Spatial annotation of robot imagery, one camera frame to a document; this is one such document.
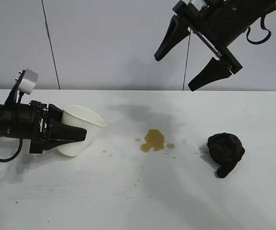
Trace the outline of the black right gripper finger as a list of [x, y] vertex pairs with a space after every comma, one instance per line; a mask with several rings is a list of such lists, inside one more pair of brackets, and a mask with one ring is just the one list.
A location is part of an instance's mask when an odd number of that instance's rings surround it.
[[211, 58], [205, 68], [189, 83], [188, 87], [193, 92], [212, 82], [229, 78], [232, 73], [215, 58]]
[[164, 39], [154, 54], [156, 61], [162, 60], [178, 43], [188, 37], [188, 26], [181, 21], [179, 16], [173, 15]]

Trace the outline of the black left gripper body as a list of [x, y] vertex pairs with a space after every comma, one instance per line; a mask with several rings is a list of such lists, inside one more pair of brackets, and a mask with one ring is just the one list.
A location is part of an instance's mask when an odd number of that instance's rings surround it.
[[0, 111], [0, 137], [29, 139], [30, 153], [49, 150], [48, 105], [30, 101], [29, 104], [3, 104]]

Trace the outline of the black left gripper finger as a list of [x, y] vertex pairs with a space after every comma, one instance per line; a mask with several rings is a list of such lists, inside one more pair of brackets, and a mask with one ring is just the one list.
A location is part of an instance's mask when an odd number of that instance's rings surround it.
[[84, 141], [87, 130], [80, 127], [62, 124], [56, 120], [50, 119], [48, 128], [48, 149]]
[[53, 120], [62, 120], [63, 110], [55, 106], [54, 104], [49, 104], [48, 106], [48, 116]]

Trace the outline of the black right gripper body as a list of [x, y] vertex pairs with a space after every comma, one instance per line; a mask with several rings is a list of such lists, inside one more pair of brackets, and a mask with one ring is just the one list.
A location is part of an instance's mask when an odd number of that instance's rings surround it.
[[275, 4], [274, 0], [209, 0], [198, 10], [180, 0], [173, 11], [218, 57], [202, 71], [235, 74], [242, 65], [228, 46]]

